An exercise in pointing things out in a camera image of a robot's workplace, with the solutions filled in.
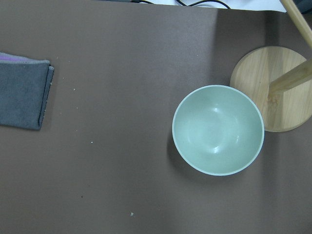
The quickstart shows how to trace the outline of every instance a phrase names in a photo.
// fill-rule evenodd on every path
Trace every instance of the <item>round wooden base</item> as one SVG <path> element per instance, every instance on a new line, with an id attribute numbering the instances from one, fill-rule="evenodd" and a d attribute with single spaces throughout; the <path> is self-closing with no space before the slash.
<path id="1" fill-rule="evenodd" d="M 268 97 L 269 84 L 304 61 L 306 59 L 293 50 L 268 46 L 248 53 L 234 68 L 230 86 L 254 101 L 266 131 L 289 131 L 311 117 L 312 80 L 281 95 Z"/>

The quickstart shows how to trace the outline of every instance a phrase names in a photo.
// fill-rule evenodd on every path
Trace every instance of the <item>ceramic bowl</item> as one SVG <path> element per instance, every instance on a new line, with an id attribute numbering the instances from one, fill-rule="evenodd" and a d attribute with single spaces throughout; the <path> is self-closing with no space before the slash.
<path id="1" fill-rule="evenodd" d="M 172 134 L 188 164 L 206 174 L 225 176 L 256 159 L 264 125 L 257 106 L 241 91 L 210 85 L 191 92 L 179 104 Z"/>

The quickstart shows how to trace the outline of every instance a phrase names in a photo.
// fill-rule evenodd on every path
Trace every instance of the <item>gray cloth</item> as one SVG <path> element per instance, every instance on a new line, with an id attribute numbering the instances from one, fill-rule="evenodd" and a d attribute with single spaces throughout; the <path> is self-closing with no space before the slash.
<path id="1" fill-rule="evenodd" d="M 0 53 L 0 124 L 39 130 L 53 71 L 48 60 Z"/>

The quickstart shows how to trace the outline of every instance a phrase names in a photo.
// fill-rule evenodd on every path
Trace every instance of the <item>bowl rim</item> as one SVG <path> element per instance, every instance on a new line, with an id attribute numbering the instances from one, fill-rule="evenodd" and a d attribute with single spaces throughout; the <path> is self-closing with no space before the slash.
<path id="1" fill-rule="evenodd" d="M 239 94 L 241 94 L 243 97 L 245 97 L 253 106 L 254 108 L 256 109 L 259 117 L 260 117 L 260 122 L 261 122 L 261 128 L 262 128 L 262 133 L 261 133 L 261 141 L 260 141 L 260 144 L 259 144 L 259 148 L 257 150 L 257 152 L 254 154 L 253 158 L 246 164 L 244 165 L 243 167 L 235 170 L 235 171 L 232 171 L 232 172 L 228 172 L 228 173 L 211 173 L 211 172 L 207 172 L 205 170 L 202 170 L 200 168 L 198 168 L 197 166 L 195 166 L 194 164 L 192 164 L 189 160 L 187 160 L 187 158 L 185 157 L 185 155 L 183 155 L 182 151 L 180 150 L 179 146 L 177 145 L 177 142 L 176 142 L 176 135 L 175 135 L 175 122 L 176 122 L 176 115 L 181 107 L 181 105 L 185 102 L 185 100 L 191 96 L 192 94 L 194 94 L 195 92 L 198 92 L 199 90 L 202 90 L 202 89 L 207 89 L 207 88 L 213 88 L 213 87 L 220 87 L 220 88 L 226 88 L 226 89 L 230 89 L 230 90 L 233 90 Z M 212 176 L 228 176 L 228 175 L 232 175 L 232 174 L 235 174 L 235 173 L 238 173 L 242 170 L 244 170 L 245 168 L 247 168 L 250 164 L 252 164 L 252 162 L 257 158 L 257 156 L 259 155 L 261 149 L 262 149 L 262 145 L 263 145 L 263 141 L 264 141 L 264 123 L 263 123 L 263 119 L 262 119 L 262 115 L 261 115 L 261 112 L 259 111 L 258 107 L 256 106 L 256 104 L 246 95 L 244 94 L 243 92 L 233 88 L 233 87 L 230 87 L 230 86 L 226 86 L 226 85 L 218 85 L 218 84 L 214 84 L 214 85 L 207 85 L 207 86 L 203 86 L 203 87 L 200 87 L 198 89 L 195 89 L 194 91 L 190 92 L 181 102 L 180 104 L 178 105 L 177 109 L 175 110 L 175 114 L 174 114 L 174 117 L 173 117 L 173 121 L 172 121 L 172 136 L 173 136 L 173 140 L 174 140 L 174 143 L 175 143 L 175 147 L 176 149 L 178 150 L 179 154 L 182 156 L 182 158 L 190 165 L 192 166 L 193 168 L 195 168 L 196 170 L 202 172 L 202 173 L 205 173 L 205 174 L 208 174 L 208 175 L 212 175 Z"/>

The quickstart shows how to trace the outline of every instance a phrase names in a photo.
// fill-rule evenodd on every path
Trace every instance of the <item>bowl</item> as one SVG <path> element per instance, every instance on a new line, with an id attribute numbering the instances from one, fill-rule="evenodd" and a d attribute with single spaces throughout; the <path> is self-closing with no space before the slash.
<path id="1" fill-rule="evenodd" d="M 182 100 L 175 111 L 172 134 L 188 164 L 209 175 L 226 176 L 256 159 L 264 125 L 257 106 L 241 91 L 209 85 Z"/>

